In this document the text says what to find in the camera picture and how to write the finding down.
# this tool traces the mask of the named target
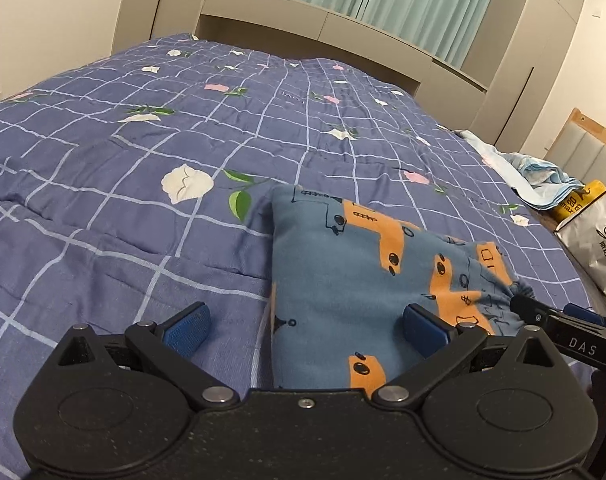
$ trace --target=silver bolt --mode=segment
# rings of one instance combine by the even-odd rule
[[[305,408],[308,410],[309,408],[313,408],[316,405],[313,399],[298,399],[298,407]]]
[[[402,386],[383,386],[378,390],[378,397],[387,402],[403,402],[410,393]]]
[[[234,398],[234,391],[227,386],[210,386],[203,390],[203,399],[207,402],[214,402],[216,404],[223,404],[229,402]]]

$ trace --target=bedspread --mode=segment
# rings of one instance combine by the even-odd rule
[[[73,323],[122,332],[204,301],[193,361],[268,384],[278,183],[494,241],[539,300],[587,304],[553,236],[406,92],[333,60],[152,40],[0,103],[0,478],[26,472],[12,414]]]

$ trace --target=light blue blanket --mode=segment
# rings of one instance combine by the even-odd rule
[[[559,205],[572,190],[583,184],[552,162],[521,153],[501,153],[468,130],[455,132],[465,139],[521,199],[534,209],[551,209]]]

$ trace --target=yellow package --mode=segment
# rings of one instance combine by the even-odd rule
[[[584,208],[590,202],[594,202],[596,198],[606,192],[606,186],[599,180],[592,180],[586,184],[583,189],[575,189],[565,200],[559,205],[550,210],[550,215],[554,220],[565,220],[568,216],[573,215],[578,210]]]

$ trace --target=white wall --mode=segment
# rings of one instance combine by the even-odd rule
[[[574,107],[606,127],[606,0],[585,0],[561,71],[521,152],[545,156]]]
[[[109,56],[120,1],[0,0],[3,97]]]

